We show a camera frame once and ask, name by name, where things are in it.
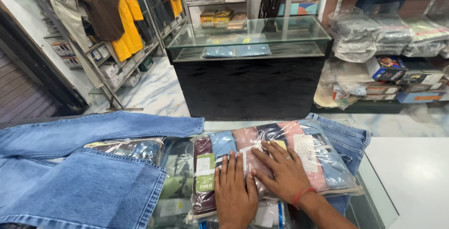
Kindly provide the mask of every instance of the blue jeans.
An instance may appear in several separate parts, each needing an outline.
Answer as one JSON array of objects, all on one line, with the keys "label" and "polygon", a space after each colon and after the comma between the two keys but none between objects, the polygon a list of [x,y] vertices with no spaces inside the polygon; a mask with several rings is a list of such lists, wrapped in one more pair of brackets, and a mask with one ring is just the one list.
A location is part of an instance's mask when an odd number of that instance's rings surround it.
[{"label": "blue jeans", "polygon": [[[362,161],[365,148],[371,141],[371,132],[348,127],[318,114],[310,113],[306,118],[313,118],[329,138],[332,146],[343,159],[352,175],[356,175]],[[328,202],[344,216],[351,196],[327,197]]]},{"label": "blue jeans", "polygon": [[[0,224],[144,229],[167,171],[83,148],[98,140],[200,134],[204,119],[114,112],[0,130]],[[67,156],[54,163],[44,158]]]}]

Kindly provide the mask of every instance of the left hand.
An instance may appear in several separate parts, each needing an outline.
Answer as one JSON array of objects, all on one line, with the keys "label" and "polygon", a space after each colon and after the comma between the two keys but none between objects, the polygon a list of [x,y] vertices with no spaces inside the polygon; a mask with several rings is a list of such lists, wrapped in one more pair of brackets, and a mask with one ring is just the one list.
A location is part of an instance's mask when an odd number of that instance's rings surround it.
[{"label": "left hand", "polygon": [[234,151],[229,152],[229,165],[227,156],[223,157],[221,173],[215,169],[214,185],[219,229],[246,229],[255,218],[258,200],[254,176],[249,172],[245,189],[241,153],[237,165]]}]

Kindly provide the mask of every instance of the red thread bracelet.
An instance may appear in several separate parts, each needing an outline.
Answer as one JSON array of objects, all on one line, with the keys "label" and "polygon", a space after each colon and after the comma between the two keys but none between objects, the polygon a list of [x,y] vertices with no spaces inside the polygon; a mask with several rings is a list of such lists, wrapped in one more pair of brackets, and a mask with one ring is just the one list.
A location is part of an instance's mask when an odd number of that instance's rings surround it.
[{"label": "red thread bracelet", "polygon": [[293,199],[293,206],[296,207],[296,208],[298,208],[298,205],[297,205],[296,203],[300,200],[300,198],[301,198],[303,195],[305,195],[307,192],[310,192],[310,191],[313,191],[313,192],[317,193],[317,190],[316,190],[315,188],[308,188],[308,189],[304,189],[304,190],[300,191],[300,192],[296,195],[295,199]]}]

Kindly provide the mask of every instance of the white countertop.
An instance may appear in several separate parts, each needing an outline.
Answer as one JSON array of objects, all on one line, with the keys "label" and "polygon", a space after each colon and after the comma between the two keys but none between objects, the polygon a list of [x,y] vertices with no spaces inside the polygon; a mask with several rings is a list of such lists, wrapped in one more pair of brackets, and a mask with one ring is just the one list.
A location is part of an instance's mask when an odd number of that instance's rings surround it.
[{"label": "white countertop", "polygon": [[365,152],[399,212],[389,229],[449,228],[449,138],[373,137]]}]

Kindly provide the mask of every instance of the right hand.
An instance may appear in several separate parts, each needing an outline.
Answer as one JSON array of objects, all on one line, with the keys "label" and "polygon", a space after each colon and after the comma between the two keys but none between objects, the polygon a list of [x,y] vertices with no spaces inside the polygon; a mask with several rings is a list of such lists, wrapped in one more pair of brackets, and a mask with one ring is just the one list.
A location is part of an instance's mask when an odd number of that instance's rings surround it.
[{"label": "right hand", "polygon": [[293,204],[293,200],[300,191],[311,187],[300,157],[292,148],[287,147],[285,150],[274,141],[270,141],[270,144],[262,141],[262,146],[274,157],[274,160],[255,148],[251,151],[271,168],[275,178],[270,179],[261,170],[252,169],[251,173],[279,198]]}]

